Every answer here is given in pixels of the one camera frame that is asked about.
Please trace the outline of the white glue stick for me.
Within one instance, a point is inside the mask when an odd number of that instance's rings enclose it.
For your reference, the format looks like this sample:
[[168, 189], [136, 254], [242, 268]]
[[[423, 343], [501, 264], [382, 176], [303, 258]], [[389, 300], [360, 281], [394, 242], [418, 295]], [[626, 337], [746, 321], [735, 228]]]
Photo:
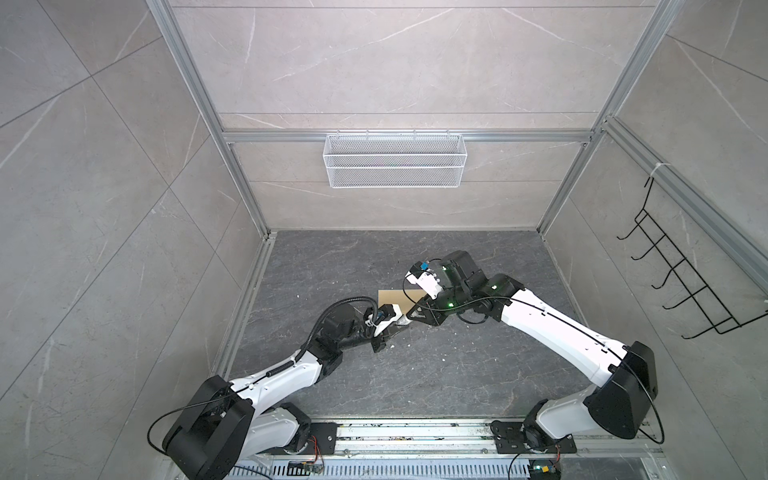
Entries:
[[408, 326], [409, 326], [411, 323], [412, 323], [412, 321], [411, 321], [411, 320], [409, 320], [409, 319], [407, 319], [407, 318], [405, 318], [405, 317], [401, 317], [401, 318], [399, 318], [398, 320], [396, 320], [396, 321], [393, 321], [393, 322], [392, 322], [392, 323], [389, 325], [389, 327], [387, 328], [387, 330], [388, 330], [388, 331], [389, 331], [391, 334], [394, 334], [395, 332], [400, 332], [400, 331], [402, 331], [402, 330], [406, 329], [406, 328], [407, 328], [407, 327], [408, 327]]

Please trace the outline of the tan paper envelope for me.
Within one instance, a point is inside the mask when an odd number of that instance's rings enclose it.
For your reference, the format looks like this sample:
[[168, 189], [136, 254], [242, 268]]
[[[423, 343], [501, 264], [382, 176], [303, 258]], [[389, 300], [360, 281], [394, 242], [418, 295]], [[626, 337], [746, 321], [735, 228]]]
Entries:
[[377, 303], [379, 306], [390, 304], [396, 312], [400, 312], [400, 315], [404, 316], [420, 298], [420, 293], [420, 290], [406, 290], [405, 292], [402, 290], [379, 290]]

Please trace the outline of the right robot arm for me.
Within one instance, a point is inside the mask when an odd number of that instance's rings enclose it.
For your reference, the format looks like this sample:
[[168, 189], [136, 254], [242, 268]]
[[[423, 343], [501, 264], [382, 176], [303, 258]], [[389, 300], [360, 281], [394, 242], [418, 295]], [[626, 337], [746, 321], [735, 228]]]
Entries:
[[439, 326], [471, 310], [527, 334], [590, 381], [577, 393], [541, 400], [529, 411], [520, 427], [527, 448], [544, 451], [571, 434], [596, 429], [633, 439], [646, 416], [658, 412], [655, 354], [647, 345], [626, 345], [589, 329], [509, 275], [486, 276], [468, 252], [417, 262], [403, 281], [424, 293], [409, 319]]

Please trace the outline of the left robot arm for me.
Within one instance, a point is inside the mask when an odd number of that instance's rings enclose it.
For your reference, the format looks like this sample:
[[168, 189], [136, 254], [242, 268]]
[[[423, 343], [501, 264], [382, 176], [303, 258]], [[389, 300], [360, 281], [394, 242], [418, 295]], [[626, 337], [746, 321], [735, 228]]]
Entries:
[[157, 449], [189, 479], [223, 479], [235, 466], [265, 451], [302, 451], [311, 420], [288, 402], [295, 392], [329, 376], [348, 348], [385, 345], [386, 331], [402, 316], [399, 306], [372, 305], [358, 313], [338, 302], [320, 316], [302, 346], [287, 359], [235, 380], [206, 379]]

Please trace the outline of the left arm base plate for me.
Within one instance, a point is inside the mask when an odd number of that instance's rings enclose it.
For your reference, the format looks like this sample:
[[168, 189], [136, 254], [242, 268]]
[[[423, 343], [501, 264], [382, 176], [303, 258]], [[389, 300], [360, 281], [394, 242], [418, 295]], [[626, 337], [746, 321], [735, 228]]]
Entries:
[[334, 422], [312, 423], [304, 432], [300, 434], [299, 453], [315, 456], [315, 450], [318, 449], [318, 455], [332, 455], [335, 453], [337, 444], [339, 424]]

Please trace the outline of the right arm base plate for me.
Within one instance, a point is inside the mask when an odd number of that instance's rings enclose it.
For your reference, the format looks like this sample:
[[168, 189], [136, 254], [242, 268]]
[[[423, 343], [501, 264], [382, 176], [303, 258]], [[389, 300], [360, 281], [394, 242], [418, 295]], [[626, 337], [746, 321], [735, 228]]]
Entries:
[[534, 445], [523, 431], [521, 421], [493, 420], [489, 424], [492, 439], [498, 454], [576, 454], [577, 447], [571, 435], [560, 440], [544, 440]]

